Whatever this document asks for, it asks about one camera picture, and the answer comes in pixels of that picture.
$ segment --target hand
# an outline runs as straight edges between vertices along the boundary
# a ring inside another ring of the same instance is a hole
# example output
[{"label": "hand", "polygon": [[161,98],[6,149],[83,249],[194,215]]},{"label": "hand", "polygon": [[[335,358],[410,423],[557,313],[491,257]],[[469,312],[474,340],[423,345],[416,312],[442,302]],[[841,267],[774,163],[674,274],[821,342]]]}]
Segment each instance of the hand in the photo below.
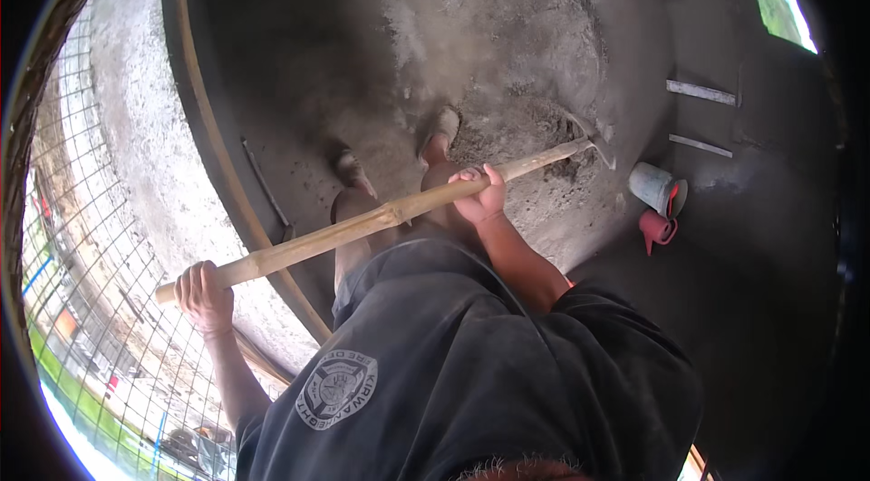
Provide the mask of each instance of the hand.
[{"label": "hand", "polygon": [[211,260],[197,262],[175,282],[175,299],[181,311],[206,340],[232,333],[232,289],[217,289],[215,269]]},{"label": "hand", "polygon": [[[484,172],[490,179],[488,187],[477,194],[453,202],[459,214],[474,226],[494,216],[505,214],[505,179],[489,164],[484,164]],[[482,177],[483,175],[478,168],[466,168],[459,173],[454,173],[447,182],[477,181]]]}]

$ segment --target blue pole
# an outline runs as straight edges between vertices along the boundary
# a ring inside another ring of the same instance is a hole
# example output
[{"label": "blue pole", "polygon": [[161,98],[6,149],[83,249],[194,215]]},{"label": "blue pole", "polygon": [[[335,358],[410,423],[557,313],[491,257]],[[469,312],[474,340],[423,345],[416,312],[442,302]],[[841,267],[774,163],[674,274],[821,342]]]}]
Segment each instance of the blue pole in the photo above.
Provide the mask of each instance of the blue pole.
[{"label": "blue pole", "polygon": [[24,288],[24,291],[21,293],[22,297],[25,294],[27,294],[27,291],[30,290],[30,287],[33,285],[33,282],[36,281],[37,278],[39,277],[39,274],[43,272],[43,270],[45,269],[45,267],[47,265],[49,265],[49,262],[51,262],[51,258],[52,258],[51,255],[49,255],[49,258],[46,258],[45,262],[43,262],[43,265],[39,266],[39,269],[37,269],[37,275],[33,276],[33,279],[29,280],[29,282],[27,283],[27,286]]},{"label": "blue pole", "polygon": [[154,473],[154,462],[158,459],[158,453],[160,452],[160,437],[163,435],[163,425],[166,422],[166,411],[164,411],[164,415],[160,418],[160,428],[158,428],[158,439],[154,442],[154,456],[151,457],[151,471],[148,472],[148,476],[151,476]]}]

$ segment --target fence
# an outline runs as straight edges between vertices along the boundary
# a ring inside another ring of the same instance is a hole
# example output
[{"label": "fence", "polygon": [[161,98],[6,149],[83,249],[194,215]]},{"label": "fence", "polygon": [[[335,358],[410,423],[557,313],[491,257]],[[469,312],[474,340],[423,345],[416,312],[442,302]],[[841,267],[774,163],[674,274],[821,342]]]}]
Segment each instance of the fence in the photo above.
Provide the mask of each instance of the fence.
[{"label": "fence", "polygon": [[[86,5],[46,85],[25,190],[22,293],[43,392],[126,476],[233,479],[235,442],[202,337],[152,298],[169,276],[112,165],[91,15]],[[277,398],[283,387],[258,375]]]}]

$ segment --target bamboo handle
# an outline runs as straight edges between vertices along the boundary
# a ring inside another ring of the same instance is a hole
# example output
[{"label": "bamboo handle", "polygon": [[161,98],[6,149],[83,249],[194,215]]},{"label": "bamboo handle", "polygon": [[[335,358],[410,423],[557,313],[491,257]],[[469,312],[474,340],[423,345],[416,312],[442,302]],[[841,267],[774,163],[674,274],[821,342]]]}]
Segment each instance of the bamboo handle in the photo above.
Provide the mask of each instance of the bamboo handle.
[{"label": "bamboo handle", "polygon": [[[588,139],[571,141],[532,157],[496,166],[496,170],[501,173],[505,181],[510,181],[558,160],[567,159],[571,155],[592,146],[593,143]],[[489,186],[489,178],[486,176],[477,181],[456,181],[442,184],[428,191],[387,202],[370,212],[354,216],[283,244],[256,250],[244,258],[219,266],[217,268],[217,287],[225,289],[234,284],[262,278],[273,271],[287,268],[328,250],[348,244],[360,237],[401,225],[436,207],[483,191],[487,186]],[[174,287],[175,283],[167,283],[158,287],[154,295],[158,305],[166,306],[176,302]]]}]

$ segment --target shoe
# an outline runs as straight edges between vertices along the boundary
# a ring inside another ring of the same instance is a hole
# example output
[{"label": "shoe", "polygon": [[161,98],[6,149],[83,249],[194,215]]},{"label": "shoe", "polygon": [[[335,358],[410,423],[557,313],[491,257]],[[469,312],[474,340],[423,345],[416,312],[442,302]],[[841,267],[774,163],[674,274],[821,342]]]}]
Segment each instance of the shoe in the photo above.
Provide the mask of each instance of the shoe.
[{"label": "shoe", "polygon": [[438,115],[433,117],[429,124],[426,125],[424,136],[420,138],[422,143],[417,146],[417,160],[423,166],[424,170],[429,168],[429,164],[423,160],[423,151],[429,145],[429,140],[436,134],[444,134],[447,137],[447,147],[453,145],[453,140],[459,133],[459,114],[453,106],[444,106],[438,112]]},{"label": "shoe", "polygon": [[335,160],[332,161],[332,171],[338,180],[346,187],[358,187],[364,185],[364,190],[377,198],[372,182],[365,176],[363,164],[359,163],[356,155],[350,149],[342,149]]}]

